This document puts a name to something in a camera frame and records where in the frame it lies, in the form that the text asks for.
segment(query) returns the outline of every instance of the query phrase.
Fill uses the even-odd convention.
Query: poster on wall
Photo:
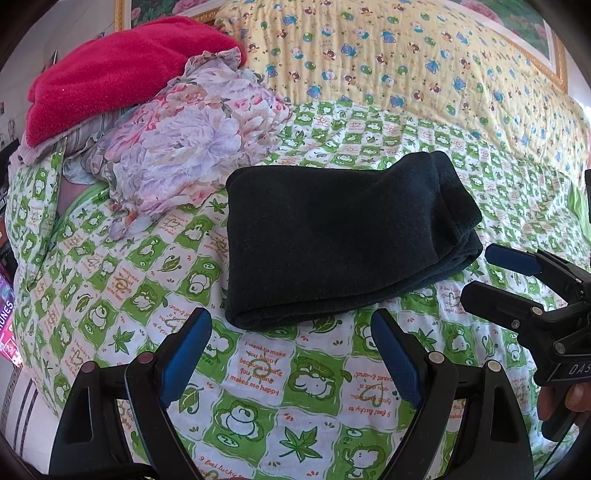
[[[224,0],[116,0],[115,29],[126,30],[171,15],[206,23],[214,19]]]
[[[568,90],[566,52],[542,16],[523,0],[443,0],[490,28],[517,49],[565,93]]]

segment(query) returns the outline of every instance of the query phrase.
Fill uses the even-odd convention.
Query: red towel
[[[27,144],[35,147],[91,116],[146,102],[183,74],[188,58],[234,47],[234,39],[188,17],[161,18],[90,40],[31,85]]]

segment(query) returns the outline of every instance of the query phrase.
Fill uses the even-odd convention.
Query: wall
[[[570,54],[566,53],[566,67],[569,75],[569,95],[585,107],[585,113],[591,121],[591,88],[576,66]]]
[[[114,16],[115,0],[64,0],[27,32],[0,72],[0,102],[4,102],[0,135],[6,143],[11,118],[15,136],[22,137],[30,106],[27,92],[53,52],[57,50],[60,59],[85,41],[111,33]]]

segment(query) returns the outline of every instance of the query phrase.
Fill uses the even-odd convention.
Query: human hand
[[[554,387],[542,387],[538,396],[538,418],[542,421],[548,420],[561,400]],[[591,411],[591,382],[572,385],[564,399],[564,404],[571,411],[587,412],[586,415],[579,416],[580,418],[577,419],[577,425],[581,426]]]

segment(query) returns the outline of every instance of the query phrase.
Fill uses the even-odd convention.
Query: pink floral cloth
[[[503,21],[501,20],[499,15],[497,15],[492,8],[483,4],[482,2],[479,2],[478,0],[462,0],[461,5],[463,7],[469,8],[470,10],[474,10],[475,12],[478,12],[481,15],[484,15],[485,17],[488,17],[491,20],[494,20],[495,22],[503,25]]]
[[[179,15],[189,8],[204,4],[207,0],[178,0],[173,7],[173,15]]]
[[[88,150],[83,168],[109,183],[121,212],[111,238],[143,231],[177,205],[200,206],[240,167],[275,150],[289,106],[238,48],[188,60],[182,77],[130,110]]]

